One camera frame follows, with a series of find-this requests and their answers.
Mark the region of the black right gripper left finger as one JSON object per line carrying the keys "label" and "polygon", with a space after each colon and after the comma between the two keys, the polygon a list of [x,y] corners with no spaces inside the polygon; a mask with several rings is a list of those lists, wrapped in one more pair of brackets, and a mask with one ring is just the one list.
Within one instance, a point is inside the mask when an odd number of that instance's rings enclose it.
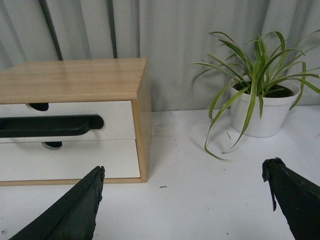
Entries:
{"label": "black right gripper left finger", "polygon": [[91,240],[105,178],[97,166],[12,240]]}

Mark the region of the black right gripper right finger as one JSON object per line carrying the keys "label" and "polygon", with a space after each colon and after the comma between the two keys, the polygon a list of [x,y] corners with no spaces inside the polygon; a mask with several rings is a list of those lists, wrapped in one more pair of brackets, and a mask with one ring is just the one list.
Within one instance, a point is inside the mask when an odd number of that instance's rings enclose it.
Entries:
{"label": "black right gripper right finger", "polygon": [[286,167],[281,158],[266,159],[262,179],[268,182],[273,210],[280,206],[296,240],[320,238],[320,187]]}

